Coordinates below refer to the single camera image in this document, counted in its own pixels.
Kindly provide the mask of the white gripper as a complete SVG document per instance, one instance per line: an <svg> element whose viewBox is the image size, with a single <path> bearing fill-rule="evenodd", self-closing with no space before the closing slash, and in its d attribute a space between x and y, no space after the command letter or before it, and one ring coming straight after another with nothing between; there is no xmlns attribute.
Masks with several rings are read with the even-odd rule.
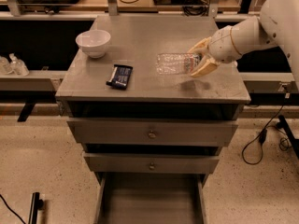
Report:
<svg viewBox="0 0 299 224"><path fill-rule="evenodd" d="M188 53L204 55L190 72L191 77L208 75L220 66L220 62L231 63L241 57L241 54L235 48L232 29L232 26L225 26L212 37L202 39L188 50Z"/></svg>

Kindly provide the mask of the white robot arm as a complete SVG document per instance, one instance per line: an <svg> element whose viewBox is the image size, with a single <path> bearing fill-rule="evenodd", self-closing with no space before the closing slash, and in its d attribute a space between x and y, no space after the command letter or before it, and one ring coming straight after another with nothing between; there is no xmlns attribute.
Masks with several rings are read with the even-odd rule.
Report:
<svg viewBox="0 0 299 224"><path fill-rule="evenodd" d="M225 26L199 41L189 53L199 53L203 58L190 75L205 76L244 54L273 47L281 48L299 86L299 0L266 0L259 17Z"/></svg>

